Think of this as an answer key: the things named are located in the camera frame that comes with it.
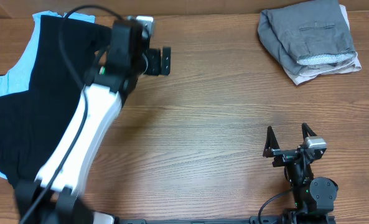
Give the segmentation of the folded beige shorts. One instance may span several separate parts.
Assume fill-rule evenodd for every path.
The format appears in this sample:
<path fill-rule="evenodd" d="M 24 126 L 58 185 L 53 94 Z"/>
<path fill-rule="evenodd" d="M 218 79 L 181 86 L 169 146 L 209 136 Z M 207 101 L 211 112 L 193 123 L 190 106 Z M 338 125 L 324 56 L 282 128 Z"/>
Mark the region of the folded beige shorts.
<path fill-rule="evenodd" d="M 308 82 L 314 79 L 318 75 L 331 75 L 357 72 L 362 68 L 360 61 L 358 60 L 358 53 L 355 52 L 355 56 L 344 60 L 343 62 L 335 62 L 327 65 L 317 66 L 316 68 L 305 68 L 301 70 L 297 75 L 292 74 L 289 70 L 284 69 L 288 77 L 295 83 L 300 85 L 301 83 Z"/>

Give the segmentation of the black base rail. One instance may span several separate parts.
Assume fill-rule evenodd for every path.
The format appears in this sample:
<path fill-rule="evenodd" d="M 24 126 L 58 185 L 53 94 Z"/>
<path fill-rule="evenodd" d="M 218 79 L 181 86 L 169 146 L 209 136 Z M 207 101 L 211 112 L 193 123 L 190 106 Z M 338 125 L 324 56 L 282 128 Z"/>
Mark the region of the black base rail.
<path fill-rule="evenodd" d="M 193 220 L 145 220 L 145 219 L 122 219 L 116 217 L 114 224 L 259 224 L 257 216 L 249 218 L 223 218 L 223 219 L 193 219 Z M 279 215 L 261 216 L 261 223 L 263 224 L 279 224 L 283 222 L 283 218 Z M 300 221 L 300 223 L 324 223 L 322 220 L 318 221 Z M 328 224 L 336 224 L 335 217 L 328 217 Z"/>

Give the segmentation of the grey shorts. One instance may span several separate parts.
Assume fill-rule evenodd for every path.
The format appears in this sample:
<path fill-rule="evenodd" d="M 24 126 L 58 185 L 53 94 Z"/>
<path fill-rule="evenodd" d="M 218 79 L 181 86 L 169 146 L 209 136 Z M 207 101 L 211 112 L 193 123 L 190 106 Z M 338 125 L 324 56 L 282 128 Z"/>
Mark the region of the grey shorts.
<path fill-rule="evenodd" d="M 340 4 L 334 0 L 265 9 L 258 35 L 266 50 L 295 75 L 307 67 L 343 62 L 356 52 Z"/>

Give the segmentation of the black garment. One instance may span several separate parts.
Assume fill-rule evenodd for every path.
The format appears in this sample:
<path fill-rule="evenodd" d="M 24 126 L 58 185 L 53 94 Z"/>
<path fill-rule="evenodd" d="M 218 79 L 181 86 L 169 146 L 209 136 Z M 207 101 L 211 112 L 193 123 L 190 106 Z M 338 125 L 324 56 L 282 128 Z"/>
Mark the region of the black garment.
<path fill-rule="evenodd" d="M 39 45 L 29 89 L 0 96 L 0 171 L 8 183 L 33 181 L 59 144 L 80 99 L 80 89 L 60 53 L 65 52 L 81 78 L 96 51 L 109 44 L 111 29 L 91 22 L 42 16 Z"/>

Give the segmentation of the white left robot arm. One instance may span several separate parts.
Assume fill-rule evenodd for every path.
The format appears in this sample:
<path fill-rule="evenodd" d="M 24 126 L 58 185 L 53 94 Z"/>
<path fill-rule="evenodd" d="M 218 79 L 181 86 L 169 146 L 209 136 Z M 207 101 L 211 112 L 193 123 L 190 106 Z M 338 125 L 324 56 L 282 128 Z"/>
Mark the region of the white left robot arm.
<path fill-rule="evenodd" d="M 139 64 L 124 73 L 116 66 L 119 56 L 111 49 L 100 49 L 96 57 L 103 54 L 106 64 L 93 65 L 90 79 L 79 84 L 78 106 L 56 150 L 35 181 L 17 186 L 20 223 L 119 223 L 114 215 L 92 210 L 82 194 L 106 131 L 136 87 L 139 74 L 170 74 L 171 48 L 143 51 Z"/>

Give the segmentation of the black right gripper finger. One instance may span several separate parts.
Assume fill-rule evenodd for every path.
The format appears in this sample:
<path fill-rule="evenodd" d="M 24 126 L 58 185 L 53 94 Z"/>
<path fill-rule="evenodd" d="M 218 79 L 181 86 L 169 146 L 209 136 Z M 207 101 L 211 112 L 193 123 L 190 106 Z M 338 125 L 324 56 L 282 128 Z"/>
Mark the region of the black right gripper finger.
<path fill-rule="evenodd" d="M 268 126 L 264 152 L 273 152 L 278 150 L 280 150 L 280 147 L 277 142 L 273 128 L 271 126 Z"/>
<path fill-rule="evenodd" d="M 314 137 L 317 135 L 315 132 L 313 132 L 313 130 L 311 130 L 311 128 L 308 126 L 307 123 L 302 123 L 302 136 L 303 136 L 303 139 L 305 139 L 305 138 Z"/>

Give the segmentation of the light blue shirt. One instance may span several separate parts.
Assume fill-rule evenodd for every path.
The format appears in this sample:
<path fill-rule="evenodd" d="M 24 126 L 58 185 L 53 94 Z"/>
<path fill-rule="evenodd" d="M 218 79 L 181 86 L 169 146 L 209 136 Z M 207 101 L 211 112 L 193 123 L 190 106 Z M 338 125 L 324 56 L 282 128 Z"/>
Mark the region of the light blue shirt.
<path fill-rule="evenodd" d="M 21 55 L 15 66 L 13 66 L 5 75 L 0 76 L 0 96 L 18 93 L 29 89 L 30 75 L 34 67 L 39 45 L 41 28 L 40 19 L 42 16 L 60 17 L 61 15 L 52 11 L 43 11 L 32 15 L 34 20 L 32 36 L 24 53 Z M 6 178 L 1 171 L 0 178 Z"/>

